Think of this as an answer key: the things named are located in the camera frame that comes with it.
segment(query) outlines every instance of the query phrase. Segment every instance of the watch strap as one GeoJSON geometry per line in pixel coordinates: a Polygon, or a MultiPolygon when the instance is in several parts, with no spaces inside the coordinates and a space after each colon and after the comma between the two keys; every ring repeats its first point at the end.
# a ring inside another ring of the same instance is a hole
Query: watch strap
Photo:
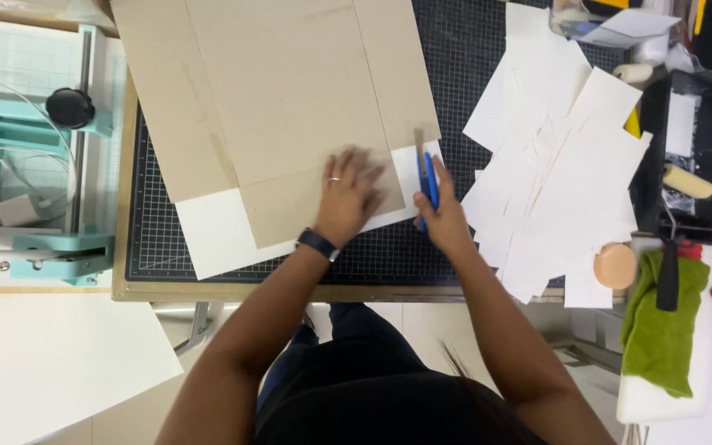
{"type": "Polygon", "coordinates": [[[334,246],[331,241],[313,232],[309,227],[304,229],[301,236],[298,237],[298,241],[296,241],[296,246],[300,244],[305,244],[309,247],[314,248],[332,263],[334,262],[334,260],[337,259],[337,256],[340,254],[340,250],[337,249],[337,246],[334,246]]]}

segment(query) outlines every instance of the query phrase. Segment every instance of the white cutting board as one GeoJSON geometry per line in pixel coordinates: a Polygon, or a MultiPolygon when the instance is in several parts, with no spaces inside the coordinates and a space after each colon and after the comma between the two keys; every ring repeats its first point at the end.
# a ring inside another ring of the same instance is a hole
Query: white cutting board
{"type": "MultiPolygon", "coordinates": [[[[636,257],[645,250],[660,248],[656,238],[634,238],[630,247],[636,257]]],[[[702,416],[707,411],[708,386],[712,362],[712,246],[703,246],[703,263],[710,266],[707,287],[700,297],[691,347],[688,383],[694,398],[673,398],[665,390],[641,377],[620,376],[617,395],[617,420],[623,424],[644,424],[655,420],[702,416]]]]}

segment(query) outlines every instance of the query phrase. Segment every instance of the green towel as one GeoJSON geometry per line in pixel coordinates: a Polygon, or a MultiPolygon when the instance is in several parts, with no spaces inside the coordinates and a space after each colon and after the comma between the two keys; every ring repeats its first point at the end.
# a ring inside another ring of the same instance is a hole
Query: green towel
{"type": "Polygon", "coordinates": [[[698,260],[678,258],[677,311],[658,310],[658,271],[662,252],[642,254],[638,286],[628,302],[619,341],[623,352],[623,375],[638,375],[666,389],[674,398],[692,398],[688,385],[691,341],[699,293],[707,286],[710,267],[698,260]]]}

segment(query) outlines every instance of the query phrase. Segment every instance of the paint tray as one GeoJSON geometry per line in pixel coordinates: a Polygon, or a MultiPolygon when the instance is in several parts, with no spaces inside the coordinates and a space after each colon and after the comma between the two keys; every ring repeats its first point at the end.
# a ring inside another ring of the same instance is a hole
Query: paint tray
{"type": "Polygon", "coordinates": [[[638,229],[668,238],[671,223],[663,207],[663,194],[678,225],[708,229],[678,228],[676,236],[712,245],[712,197],[690,198],[663,184],[667,162],[712,184],[712,82],[683,71],[673,71],[667,78],[648,86],[642,95],[639,126],[642,131],[652,133],[653,140],[630,183],[630,199],[638,229]],[[690,157],[666,153],[671,94],[697,96],[690,157]]]}

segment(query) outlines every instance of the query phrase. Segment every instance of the person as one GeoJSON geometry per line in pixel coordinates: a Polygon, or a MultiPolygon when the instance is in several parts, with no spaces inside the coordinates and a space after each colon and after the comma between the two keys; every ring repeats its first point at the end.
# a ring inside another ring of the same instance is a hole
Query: person
{"type": "Polygon", "coordinates": [[[460,279],[503,400],[467,377],[429,370],[361,303],[331,304],[327,343],[298,325],[331,264],[321,242],[343,248],[381,204],[374,185],[384,168],[367,166],[367,152],[353,147],[328,160],[313,241],[299,243],[215,334],[157,443],[614,443],[480,257],[438,157],[438,210],[421,193],[415,205],[460,279]]]}

